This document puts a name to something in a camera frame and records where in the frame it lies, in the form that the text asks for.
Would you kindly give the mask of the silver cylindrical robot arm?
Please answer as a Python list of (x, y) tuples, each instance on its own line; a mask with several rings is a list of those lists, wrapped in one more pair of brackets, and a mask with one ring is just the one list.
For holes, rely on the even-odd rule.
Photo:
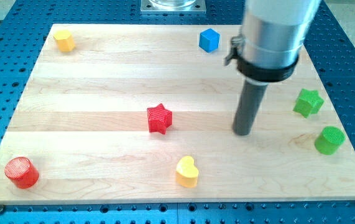
[(320, 0), (247, 0), (239, 34), (231, 38), (228, 65), (255, 83), (289, 78)]

